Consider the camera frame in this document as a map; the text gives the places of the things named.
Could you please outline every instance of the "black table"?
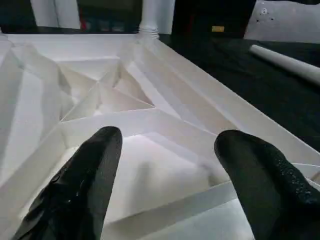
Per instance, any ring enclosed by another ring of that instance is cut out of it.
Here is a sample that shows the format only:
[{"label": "black table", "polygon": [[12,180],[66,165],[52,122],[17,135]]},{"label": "black table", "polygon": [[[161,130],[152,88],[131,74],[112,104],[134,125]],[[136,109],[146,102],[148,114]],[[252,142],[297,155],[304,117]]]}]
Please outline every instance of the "black table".
[{"label": "black table", "polygon": [[320,152],[320,86],[249,53],[257,44],[320,67],[320,44],[169,35],[160,40]]}]

